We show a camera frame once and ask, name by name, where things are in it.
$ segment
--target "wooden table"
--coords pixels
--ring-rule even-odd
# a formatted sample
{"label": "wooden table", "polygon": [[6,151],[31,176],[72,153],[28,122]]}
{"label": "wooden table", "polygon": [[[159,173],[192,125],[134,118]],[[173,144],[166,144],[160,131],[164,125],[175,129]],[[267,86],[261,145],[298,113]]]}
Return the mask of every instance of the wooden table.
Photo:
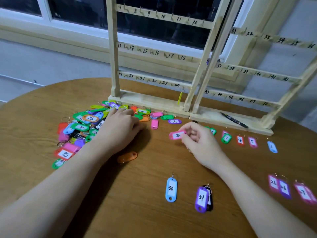
{"label": "wooden table", "polygon": [[[177,100],[168,89],[120,80],[121,88]],[[110,94],[109,78],[87,78],[61,82],[22,95],[0,109],[1,206],[13,202],[54,172],[57,126],[62,117],[84,111]],[[202,104],[231,112],[261,117],[262,112],[219,101]],[[70,224],[73,237],[256,237],[226,184],[201,166],[180,140],[168,139],[180,125],[160,120],[157,130],[142,131],[127,150],[139,153],[136,160],[118,165],[109,160],[97,174],[87,196]],[[220,143],[224,127],[214,126]],[[261,188],[317,231],[317,208],[304,203],[292,183],[304,180],[317,195],[317,134],[294,122],[279,118],[268,137],[226,129],[233,136],[220,143],[227,156]],[[235,136],[245,135],[246,145]],[[247,136],[258,138],[253,149]],[[278,153],[267,147],[276,144]],[[172,172],[178,181],[177,200],[165,200],[166,181]],[[267,175],[279,173],[289,180],[292,199],[269,191]],[[205,214],[194,208],[196,191],[210,184],[214,210]]]}

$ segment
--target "person's right arm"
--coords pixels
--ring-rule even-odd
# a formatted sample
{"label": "person's right arm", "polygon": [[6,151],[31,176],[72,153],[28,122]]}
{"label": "person's right arm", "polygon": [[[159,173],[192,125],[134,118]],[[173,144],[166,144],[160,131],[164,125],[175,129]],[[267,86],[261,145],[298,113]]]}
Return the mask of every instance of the person's right arm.
{"label": "person's right arm", "polygon": [[194,122],[183,125],[182,142],[205,167],[228,185],[258,237],[317,237],[317,234],[275,201],[224,154],[210,129]]}

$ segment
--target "person's right hand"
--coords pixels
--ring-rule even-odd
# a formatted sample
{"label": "person's right hand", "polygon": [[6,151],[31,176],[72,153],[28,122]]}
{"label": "person's right hand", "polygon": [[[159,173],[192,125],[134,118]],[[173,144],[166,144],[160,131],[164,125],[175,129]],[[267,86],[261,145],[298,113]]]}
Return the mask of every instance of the person's right hand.
{"label": "person's right hand", "polygon": [[182,143],[195,156],[199,163],[214,169],[217,164],[228,159],[224,154],[209,128],[205,128],[195,122],[184,124],[179,130],[185,130],[182,134]]}

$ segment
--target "forearm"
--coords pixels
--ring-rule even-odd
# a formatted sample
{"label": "forearm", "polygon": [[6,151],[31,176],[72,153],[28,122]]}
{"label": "forearm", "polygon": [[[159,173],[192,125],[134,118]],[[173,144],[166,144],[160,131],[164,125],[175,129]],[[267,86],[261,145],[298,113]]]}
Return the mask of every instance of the forearm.
{"label": "forearm", "polygon": [[271,198],[225,155],[223,160],[212,169],[228,185],[258,237],[316,237],[315,232]]}
{"label": "forearm", "polygon": [[100,169],[84,146],[61,168],[0,214],[2,236],[61,237]]}

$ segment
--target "wooden base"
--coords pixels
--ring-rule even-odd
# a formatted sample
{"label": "wooden base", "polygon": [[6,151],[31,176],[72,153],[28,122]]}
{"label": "wooden base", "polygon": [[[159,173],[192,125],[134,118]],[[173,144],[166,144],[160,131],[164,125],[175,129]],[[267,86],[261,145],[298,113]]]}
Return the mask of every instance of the wooden base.
{"label": "wooden base", "polygon": [[[244,128],[239,124],[236,124],[226,117],[222,116],[220,112],[223,112],[236,120],[239,120],[241,123],[244,123],[249,128]],[[267,129],[261,126],[259,118],[240,115],[235,113],[230,113],[226,111],[221,111],[213,108],[199,107],[198,113],[191,113],[189,119],[196,120],[200,122],[212,123],[220,126],[225,126],[228,128],[236,128],[244,131],[254,132],[263,135],[273,135],[273,131],[271,129]]]}
{"label": "wooden base", "polygon": [[147,107],[152,111],[166,111],[168,114],[176,114],[178,117],[189,118],[190,113],[185,112],[182,107],[184,106],[183,102],[177,104],[177,101],[158,98],[150,95],[134,93],[130,91],[121,90],[120,97],[109,96],[108,100],[116,100],[122,104],[133,104],[135,106]]}

